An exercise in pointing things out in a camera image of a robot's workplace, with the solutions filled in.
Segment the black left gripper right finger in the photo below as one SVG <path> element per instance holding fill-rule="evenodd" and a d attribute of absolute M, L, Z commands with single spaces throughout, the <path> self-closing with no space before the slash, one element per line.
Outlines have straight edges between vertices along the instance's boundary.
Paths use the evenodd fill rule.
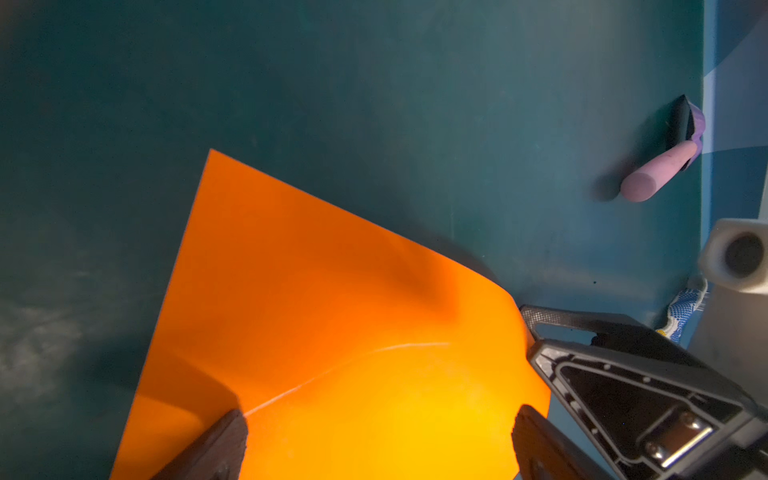
<path fill-rule="evenodd" d="M 512 444 L 524 480 L 610 480 L 612 476 L 532 406 L 517 412 Z"/>

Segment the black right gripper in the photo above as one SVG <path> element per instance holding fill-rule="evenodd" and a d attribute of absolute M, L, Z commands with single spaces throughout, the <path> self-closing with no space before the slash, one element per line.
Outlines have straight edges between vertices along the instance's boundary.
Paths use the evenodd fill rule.
<path fill-rule="evenodd" d="M 679 350 L 688 363 L 540 340 L 527 359 L 612 469 L 765 479 L 767 403 Z"/>

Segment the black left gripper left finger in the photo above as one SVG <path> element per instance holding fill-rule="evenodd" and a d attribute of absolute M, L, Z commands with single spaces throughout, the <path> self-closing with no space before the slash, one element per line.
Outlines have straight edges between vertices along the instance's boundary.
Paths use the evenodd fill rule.
<path fill-rule="evenodd" d="M 152 480 L 238 480 L 246 453 L 248 426 L 230 410 L 191 442 Z"/>

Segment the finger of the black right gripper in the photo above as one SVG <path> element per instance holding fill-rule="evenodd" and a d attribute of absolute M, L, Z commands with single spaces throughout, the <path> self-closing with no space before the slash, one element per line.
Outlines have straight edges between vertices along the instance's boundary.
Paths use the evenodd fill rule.
<path fill-rule="evenodd" d="M 639 337 L 648 329 L 633 318 L 615 313 L 583 312 L 523 305 L 522 318 L 535 341 L 555 339 L 554 329 L 586 332 L 592 345 L 606 345 L 620 339 Z"/>

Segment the orange square paper sheet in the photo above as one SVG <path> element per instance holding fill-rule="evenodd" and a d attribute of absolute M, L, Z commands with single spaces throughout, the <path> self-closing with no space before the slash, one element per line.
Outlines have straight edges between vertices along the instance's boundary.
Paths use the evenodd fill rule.
<path fill-rule="evenodd" d="M 512 479 L 531 343 L 493 281 L 211 151 L 111 475 L 236 410 L 244 479 Z"/>

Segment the blue dotted glove right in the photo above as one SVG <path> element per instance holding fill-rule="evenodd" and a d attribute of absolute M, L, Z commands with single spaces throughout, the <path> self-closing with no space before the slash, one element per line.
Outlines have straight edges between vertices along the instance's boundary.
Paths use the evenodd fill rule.
<path fill-rule="evenodd" d="M 703 310 L 709 284 L 701 275 L 690 277 L 686 286 L 669 303 L 666 322 L 655 331 L 674 343 L 680 343 L 685 327 L 697 312 Z"/>

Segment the purple pink toy spatula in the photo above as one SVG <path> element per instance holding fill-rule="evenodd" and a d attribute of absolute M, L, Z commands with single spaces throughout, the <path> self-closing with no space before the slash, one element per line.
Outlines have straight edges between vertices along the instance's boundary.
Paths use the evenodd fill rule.
<path fill-rule="evenodd" d="M 681 95 L 674 103 L 671 120 L 667 149 L 623 180 L 620 193 L 628 201 L 649 200 L 701 155 L 706 130 L 703 111 L 687 95 Z"/>

